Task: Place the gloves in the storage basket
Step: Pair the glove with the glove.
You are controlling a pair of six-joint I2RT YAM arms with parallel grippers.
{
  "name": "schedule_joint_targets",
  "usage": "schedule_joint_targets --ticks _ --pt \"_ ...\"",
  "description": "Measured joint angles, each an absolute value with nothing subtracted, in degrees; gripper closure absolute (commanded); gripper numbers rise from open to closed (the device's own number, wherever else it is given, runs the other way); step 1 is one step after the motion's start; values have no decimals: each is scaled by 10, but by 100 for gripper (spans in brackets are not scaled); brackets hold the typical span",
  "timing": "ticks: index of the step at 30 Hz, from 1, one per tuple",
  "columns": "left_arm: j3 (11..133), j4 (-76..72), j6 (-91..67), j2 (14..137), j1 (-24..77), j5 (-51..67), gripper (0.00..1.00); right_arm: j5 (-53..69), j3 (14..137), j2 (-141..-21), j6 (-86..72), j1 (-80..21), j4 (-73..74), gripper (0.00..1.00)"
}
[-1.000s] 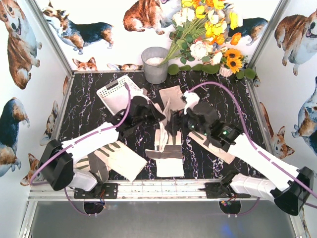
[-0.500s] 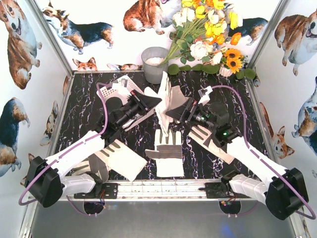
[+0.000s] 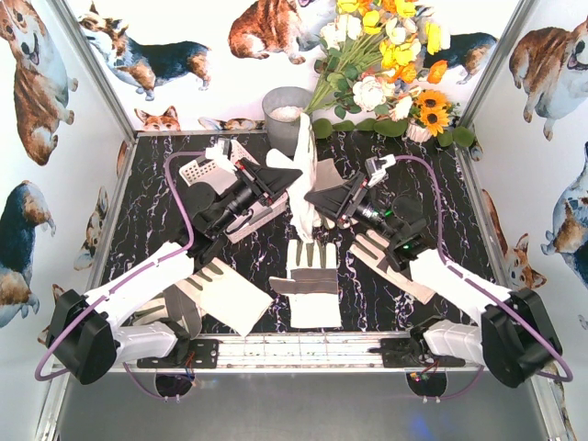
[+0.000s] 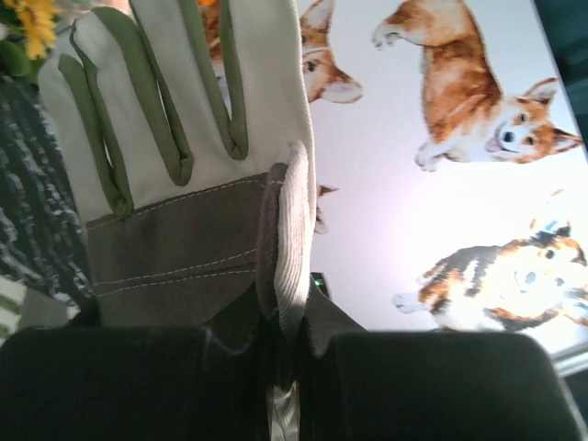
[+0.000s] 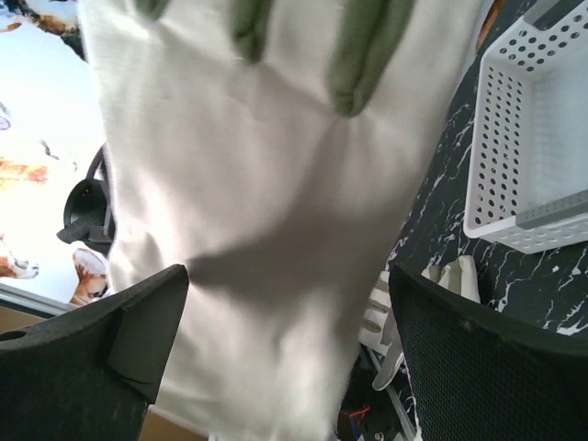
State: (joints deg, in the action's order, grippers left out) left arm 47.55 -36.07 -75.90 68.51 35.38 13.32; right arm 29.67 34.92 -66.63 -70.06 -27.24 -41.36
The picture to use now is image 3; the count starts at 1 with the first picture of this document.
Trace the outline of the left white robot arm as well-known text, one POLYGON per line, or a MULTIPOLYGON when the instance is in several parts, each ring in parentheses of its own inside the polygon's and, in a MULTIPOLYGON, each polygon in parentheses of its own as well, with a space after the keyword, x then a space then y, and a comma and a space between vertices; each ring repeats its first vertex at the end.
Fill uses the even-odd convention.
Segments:
POLYGON ((102 378, 117 363, 148 359, 178 367, 195 335, 179 324, 186 298, 172 286, 212 263, 228 242, 230 226, 270 206, 302 175, 241 159, 235 181, 221 194, 204 181, 187 187, 176 203, 185 225, 170 242, 117 279, 85 294, 70 289, 57 300, 47 334, 50 353, 81 384, 102 378))

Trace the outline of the white glove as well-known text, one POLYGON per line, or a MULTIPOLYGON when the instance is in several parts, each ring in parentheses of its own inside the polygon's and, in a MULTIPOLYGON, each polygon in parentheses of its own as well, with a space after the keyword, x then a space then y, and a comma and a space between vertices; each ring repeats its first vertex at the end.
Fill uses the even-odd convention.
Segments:
POLYGON ((219 258, 175 285, 199 312, 229 326, 240 336, 253 330, 273 301, 219 258))
POLYGON ((334 227, 329 218, 321 220, 315 207, 305 200, 311 191, 319 191, 342 185, 345 181, 334 165, 334 159, 318 160, 317 149, 311 127, 310 117, 300 115, 300 129, 294 157, 289 159, 277 149, 271 149, 266 156, 266 165, 273 168, 300 169, 302 175, 287 189, 292 218, 290 224, 295 228, 303 243, 313 242, 313 228, 325 225, 334 227))

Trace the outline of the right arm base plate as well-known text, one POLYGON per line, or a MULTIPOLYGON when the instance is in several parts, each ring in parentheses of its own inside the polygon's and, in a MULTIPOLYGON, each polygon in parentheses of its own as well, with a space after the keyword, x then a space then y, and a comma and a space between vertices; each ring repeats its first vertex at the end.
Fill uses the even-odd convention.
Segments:
POLYGON ((434 356, 410 338, 383 338, 371 349, 380 354, 385 368, 461 367, 462 363, 449 356, 434 356))

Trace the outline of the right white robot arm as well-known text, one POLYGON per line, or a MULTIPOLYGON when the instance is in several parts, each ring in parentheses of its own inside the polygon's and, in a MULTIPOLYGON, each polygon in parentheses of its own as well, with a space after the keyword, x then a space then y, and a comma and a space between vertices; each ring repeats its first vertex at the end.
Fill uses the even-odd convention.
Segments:
POLYGON ((309 192, 305 199, 340 226, 357 222, 367 227, 350 250, 377 274, 421 302, 437 294, 472 319, 471 325, 433 318, 414 326, 413 343, 426 354, 486 367, 510 388, 544 375, 547 365, 562 360, 559 338, 538 294, 496 285, 445 256, 425 234, 427 220, 418 200, 399 196, 385 208, 363 176, 309 192))

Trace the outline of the white perforated storage basket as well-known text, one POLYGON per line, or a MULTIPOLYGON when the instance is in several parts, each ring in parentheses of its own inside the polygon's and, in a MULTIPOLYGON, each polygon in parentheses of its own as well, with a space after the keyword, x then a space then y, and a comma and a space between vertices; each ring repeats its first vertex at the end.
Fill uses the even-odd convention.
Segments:
POLYGON ((286 191, 301 171, 263 166, 238 141, 219 138, 179 174, 195 234, 237 243, 284 211, 286 191))

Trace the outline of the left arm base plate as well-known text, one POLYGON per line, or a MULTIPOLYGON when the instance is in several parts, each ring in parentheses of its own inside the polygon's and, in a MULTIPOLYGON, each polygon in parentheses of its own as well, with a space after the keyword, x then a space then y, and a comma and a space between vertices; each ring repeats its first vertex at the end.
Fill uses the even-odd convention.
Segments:
POLYGON ((146 357, 137 361, 138 368, 215 368, 219 357, 220 341, 194 339, 179 342, 169 355, 161 358, 146 357))

